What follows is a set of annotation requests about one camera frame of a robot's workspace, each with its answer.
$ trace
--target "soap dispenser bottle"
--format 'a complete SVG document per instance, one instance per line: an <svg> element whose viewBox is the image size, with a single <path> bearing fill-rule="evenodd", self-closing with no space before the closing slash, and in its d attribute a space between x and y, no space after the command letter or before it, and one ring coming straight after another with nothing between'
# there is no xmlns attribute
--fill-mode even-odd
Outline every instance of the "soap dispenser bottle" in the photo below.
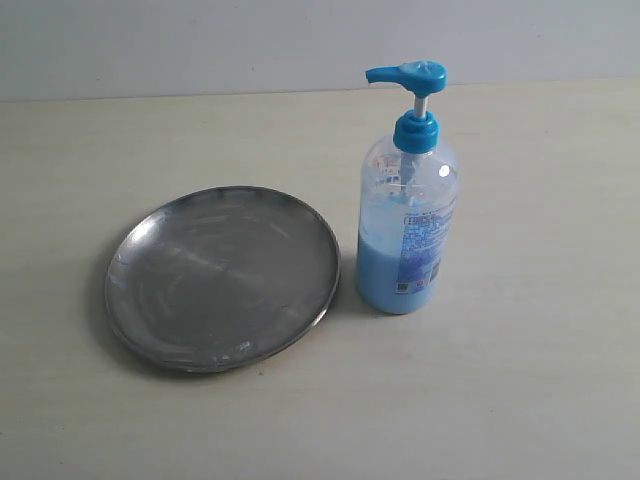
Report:
<svg viewBox="0 0 640 480"><path fill-rule="evenodd" d="M458 193L455 156L427 111L427 96L444 89L447 71L420 61L374 68L366 77L402 85L415 103L362 166L356 284L377 309L409 313L434 293Z"/></svg>

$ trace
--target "transparent bottle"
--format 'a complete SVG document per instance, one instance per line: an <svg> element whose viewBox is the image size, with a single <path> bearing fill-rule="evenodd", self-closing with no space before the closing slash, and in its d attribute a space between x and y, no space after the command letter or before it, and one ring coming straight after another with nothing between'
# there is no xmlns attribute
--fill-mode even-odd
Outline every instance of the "transparent bottle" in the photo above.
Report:
<svg viewBox="0 0 640 480"><path fill-rule="evenodd" d="M439 127L426 111L426 96L444 88L444 67L415 62L373 69L367 78L377 81L382 70L384 81L390 81L385 71L390 68L401 80L391 81L422 90L393 136L376 142L365 157L356 284L372 306L403 314L422 307L434 293L458 194L458 165L452 149L438 141ZM414 77L409 86L403 82L407 72Z"/></svg>

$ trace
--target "white table surface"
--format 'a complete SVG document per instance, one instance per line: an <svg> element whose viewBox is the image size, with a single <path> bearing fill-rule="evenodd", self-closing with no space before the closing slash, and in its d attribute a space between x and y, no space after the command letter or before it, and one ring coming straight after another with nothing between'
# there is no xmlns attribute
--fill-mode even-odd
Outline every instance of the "white table surface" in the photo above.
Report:
<svg viewBox="0 0 640 480"><path fill-rule="evenodd" d="M359 168L402 90L0 105L0 478L640 478L640 79L451 87L439 290L353 286ZM162 375L105 325L128 226L202 188L309 202L344 258L293 347Z"/></svg>

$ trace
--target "stainless steel plate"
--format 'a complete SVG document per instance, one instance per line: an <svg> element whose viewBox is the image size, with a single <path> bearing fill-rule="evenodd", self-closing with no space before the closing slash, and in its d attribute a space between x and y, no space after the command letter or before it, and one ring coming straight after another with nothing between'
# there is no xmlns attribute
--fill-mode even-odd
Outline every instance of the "stainless steel plate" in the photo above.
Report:
<svg viewBox="0 0 640 480"><path fill-rule="evenodd" d="M105 295L131 350L164 367L219 372L298 340L339 277L338 244L311 207L266 188L222 187L140 222L109 265Z"/></svg>

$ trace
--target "white wall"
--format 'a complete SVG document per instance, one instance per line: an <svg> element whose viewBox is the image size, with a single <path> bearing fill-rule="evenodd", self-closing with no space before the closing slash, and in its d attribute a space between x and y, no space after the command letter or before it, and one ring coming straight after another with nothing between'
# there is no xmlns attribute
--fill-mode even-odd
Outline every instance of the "white wall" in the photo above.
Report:
<svg viewBox="0 0 640 480"><path fill-rule="evenodd" d="M0 0L0 100L640 75L640 0Z"/></svg>

